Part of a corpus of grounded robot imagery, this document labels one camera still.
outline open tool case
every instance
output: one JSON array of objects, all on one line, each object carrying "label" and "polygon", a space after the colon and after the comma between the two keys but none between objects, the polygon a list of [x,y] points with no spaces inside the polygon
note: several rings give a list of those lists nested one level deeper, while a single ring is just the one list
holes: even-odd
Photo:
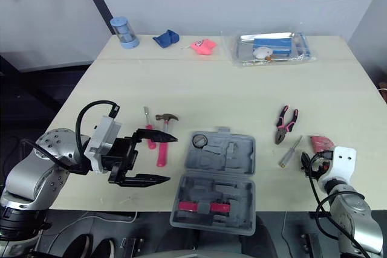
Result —
[{"label": "open tool case", "polygon": [[172,209],[173,227],[252,235],[255,232],[255,140],[195,132]]}]

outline blue object in bag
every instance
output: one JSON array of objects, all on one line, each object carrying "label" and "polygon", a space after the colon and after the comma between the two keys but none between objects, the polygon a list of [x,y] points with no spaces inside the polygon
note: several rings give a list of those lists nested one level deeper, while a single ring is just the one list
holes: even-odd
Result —
[{"label": "blue object in bag", "polygon": [[259,47],[268,47],[273,50],[273,54],[290,54],[291,38],[285,39],[254,39],[253,49]]},{"label": "blue object in bag", "polygon": [[167,30],[161,36],[153,37],[153,39],[156,41],[156,43],[158,43],[159,46],[166,48],[172,44],[177,43],[180,40],[180,37],[176,32]]}]

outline pink pliers handle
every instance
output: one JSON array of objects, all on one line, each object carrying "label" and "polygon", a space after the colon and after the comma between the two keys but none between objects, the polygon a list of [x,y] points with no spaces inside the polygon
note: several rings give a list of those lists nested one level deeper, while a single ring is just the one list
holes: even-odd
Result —
[{"label": "pink pliers handle", "polygon": [[286,105],[283,110],[281,111],[281,114],[279,114],[279,120],[277,122],[277,128],[280,129],[280,128],[284,128],[287,132],[291,132],[293,130],[293,126],[294,124],[296,124],[296,121],[297,121],[297,117],[298,117],[298,110],[294,110],[293,112],[293,118],[291,119],[291,122],[289,122],[287,125],[285,125],[285,122],[284,122],[284,117],[285,117],[285,113],[286,111],[288,111],[289,109],[289,106]]}]

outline black cable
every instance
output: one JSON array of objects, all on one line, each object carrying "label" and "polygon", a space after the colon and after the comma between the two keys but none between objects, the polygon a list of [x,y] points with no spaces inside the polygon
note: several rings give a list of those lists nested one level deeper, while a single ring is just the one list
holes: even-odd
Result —
[{"label": "black cable", "polygon": [[[313,163],[314,163],[319,157],[321,157],[321,153],[319,153],[319,152],[316,153],[316,154],[314,155],[314,157],[312,157],[312,159],[310,160],[309,169],[308,169],[308,171],[309,171],[309,173],[308,173],[308,175],[309,175],[309,182],[310,182],[310,185],[311,185],[311,188],[312,188],[312,191],[313,191],[313,195],[314,195],[314,197],[316,198],[316,201],[317,201],[318,204],[320,204],[321,202],[320,202],[319,196],[317,195],[317,191],[316,191],[316,188],[314,187],[314,183],[313,183],[313,180],[312,180],[312,165],[313,165]],[[324,209],[323,207],[321,207],[321,210],[322,210],[323,213],[326,214],[326,216],[327,216],[328,218],[330,218],[330,217],[328,216],[327,211],[325,211],[325,209]],[[322,228],[322,226],[321,226],[321,224],[320,224],[320,220],[316,219],[316,225],[317,225],[318,229],[321,231],[321,233],[323,233],[324,235],[326,235],[326,237],[329,237],[329,238],[331,238],[331,239],[333,239],[333,240],[339,240],[338,237],[333,236],[332,234],[326,232],[326,231]]]},{"label": "black cable", "polygon": [[70,167],[66,164],[64,164],[63,162],[61,162],[59,159],[57,159],[54,155],[52,155],[51,153],[49,153],[47,150],[45,150],[44,148],[42,148],[40,145],[36,144],[34,141],[31,141],[29,139],[22,139],[20,141],[20,144],[28,144],[30,145],[31,147],[35,148],[37,151],[39,151],[40,153],[44,154],[45,156],[47,156],[53,163],[55,163],[57,166],[60,166],[61,168],[63,169],[66,169],[68,170]]},{"label": "black cable", "polygon": [[10,136],[7,138],[7,140],[12,139],[12,138],[14,138],[16,140],[16,144],[12,147],[12,150],[10,151],[10,153],[8,153],[8,155],[4,158],[4,160],[2,162],[2,166],[1,166],[1,172],[2,172],[2,175],[4,177],[4,182],[7,179],[7,175],[5,174],[5,164],[7,163],[7,160],[13,155],[15,150],[18,149],[19,144],[20,144],[20,139],[17,136]]},{"label": "black cable", "polygon": [[[360,196],[362,199],[364,199],[364,196],[361,194],[361,193],[357,193],[357,192],[351,192],[351,191],[343,191],[343,192],[336,192],[336,193],[333,193],[329,196],[327,196],[325,199],[323,199],[319,205],[317,206],[317,209],[316,209],[316,220],[318,220],[319,218],[319,212],[320,212],[320,209],[322,208],[322,205],[324,205],[324,203],[332,200],[333,198],[335,198],[336,196],[339,196],[339,195],[356,195],[356,196]],[[368,253],[364,250],[364,248],[361,246],[361,244],[358,243],[358,241],[355,240],[354,237],[352,237],[351,234],[349,234],[349,232],[347,232],[344,228],[342,228],[338,223],[336,223],[331,217],[329,217],[329,221],[341,232],[343,233],[355,246],[357,249],[359,249],[360,252],[362,252],[362,254],[366,257],[366,258],[370,258],[370,256],[368,255]]]},{"label": "black cable", "polygon": [[112,109],[109,113],[109,117],[111,118],[115,118],[120,110],[120,106],[118,106],[116,103],[114,103],[113,101],[109,101],[109,100],[99,100],[99,101],[94,101],[94,102],[91,102],[90,104],[87,104],[78,114],[78,117],[77,117],[77,121],[76,121],[76,124],[75,124],[75,139],[76,139],[76,143],[77,143],[77,148],[78,148],[78,151],[79,151],[79,155],[80,155],[80,159],[83,160],[85,157],[85,155],[83,154],[83,148],[82,148],[82,140],[81,140],[81,137],[80,137],[80,125],[82,123],[82,118],[83,116],[85,115],[86,111],[88,109],[90,109],[91,107],[95,106],[95,105],[99,105],[99,104],[108,104],[108,105],[111,105],[112,106]]}]

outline pink toy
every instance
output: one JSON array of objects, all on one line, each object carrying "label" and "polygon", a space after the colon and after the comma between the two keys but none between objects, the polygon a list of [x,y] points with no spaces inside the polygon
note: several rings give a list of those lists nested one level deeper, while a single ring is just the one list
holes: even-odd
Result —
[{"label": "pink toy", "polygon": [[198,54],[212,54],[212,49],[216,47],[216,43],[209,39],[198,40],[190,46]]}]

